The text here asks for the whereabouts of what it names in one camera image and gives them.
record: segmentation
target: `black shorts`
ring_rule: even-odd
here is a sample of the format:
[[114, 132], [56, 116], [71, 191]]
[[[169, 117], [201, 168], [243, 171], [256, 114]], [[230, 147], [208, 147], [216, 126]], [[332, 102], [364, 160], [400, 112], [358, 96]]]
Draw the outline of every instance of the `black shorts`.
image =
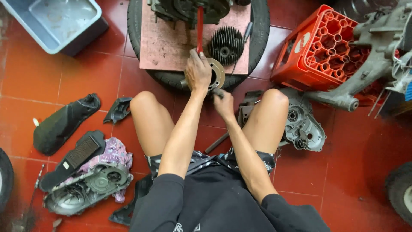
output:
[[[256, 153], [258, 154], [260, 159], [265, 164], [267, 172], [268, 173], [272, 172], [272, 169], [276, 165], [274, 155], [265, 153], [265, 152], [260, 152], [260, 151], [256, 151]], [[157, 156], [151, 156], [151, 157], [145, 156], [145, 157], [149, 165], [150, 171], [152, 172], [152, 177], [153, 178], [157, 177], [162, 155], [160, 154]], [[233, 147], [231, 147], [226, 154], [219, 154], [215, 156], [208, 156], [208, 155], [203, 154], [200, 151], [193, 151], [192, 158], [190, 159], [190, 164], [189, 164], [189, 168], [187, 169], [186, 175], [193, 174], [205, 167], [216, 166], [216, 165], [226, 166], [236, 172], [239, 172], [239, 167], [237, 165]]]

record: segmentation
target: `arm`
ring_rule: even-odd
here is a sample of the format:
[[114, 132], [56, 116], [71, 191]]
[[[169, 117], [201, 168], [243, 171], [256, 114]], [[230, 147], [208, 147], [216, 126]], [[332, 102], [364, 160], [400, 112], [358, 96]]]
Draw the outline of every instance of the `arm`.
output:
[[192, 49], [190, 55], [187, 60], [186, 75], [192, 93], [165, 145], [158, 173], [158, 175], [172, 173], [183, 179], [189, 167], [200, 111], [212, 77], [212, 69], [204, 54], [201, 52], [198, 55], [196, 49]]
[[233, 111], [232, 95], [227, 92], [224, 92], [224, 94], [222, 100], [218, 96], [214, 96], [215, 108], [226, 123], [236, 154], [236, 161], [246, 186], [253, 197], [261, 204], [265, 196], [278, 193], [270, 181], [264, 163], [237, 123]]

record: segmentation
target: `red wrench handle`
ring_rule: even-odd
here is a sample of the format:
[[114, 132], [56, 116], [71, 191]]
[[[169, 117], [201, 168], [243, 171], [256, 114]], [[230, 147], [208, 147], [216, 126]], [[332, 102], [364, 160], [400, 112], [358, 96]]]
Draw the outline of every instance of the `red wrench handle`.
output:
[[202, 38], [203, 38], [203, 7], [197, 9], [197, 47], [196, 52], [203, 52], [202, 47]]

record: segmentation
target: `wheel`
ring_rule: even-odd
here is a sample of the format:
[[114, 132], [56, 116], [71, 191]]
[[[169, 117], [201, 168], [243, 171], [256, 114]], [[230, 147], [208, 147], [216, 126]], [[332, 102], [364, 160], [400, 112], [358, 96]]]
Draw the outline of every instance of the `wheel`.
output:
[[0, 212], [6, 207], [13, 189], [14, 173], [9, 157], [0, 148]]
[[[265, 51], [267, 40], [269, 38], [270, 18], [267, 0], [253, 0], [251, 3], [250, 20], [253, 22], [253, 29], [250, 34], [250, 49], [249, 49], [249, 74], [256, 68], [260, 58]], [[131, 45], [140, 59], [140, 29], [142, 18], [142, 0], [130, 0], [127, 10], [127, 31]], [[159, 71], [147, 70], [149, 75], [156, 81], [178, 90], [184, 90], [180, 81], [185, 79], [183, 72], [178, 71]], [[223, 88], [227, 91], [232, 91], [240, 83], [242, 83], [248, 75], [226, 75]]]
[[389, 201], [395, 211], [412, 225], [412, 162], [401, 165], [386, 178]]

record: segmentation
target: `gray plastic tub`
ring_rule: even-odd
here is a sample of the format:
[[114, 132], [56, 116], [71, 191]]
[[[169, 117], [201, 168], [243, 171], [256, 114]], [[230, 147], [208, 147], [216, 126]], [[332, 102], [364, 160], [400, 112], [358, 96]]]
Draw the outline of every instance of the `gray plastic tub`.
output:
[[69, 56], [108, 28], [94, 0], [0, 0], [49, 54]]

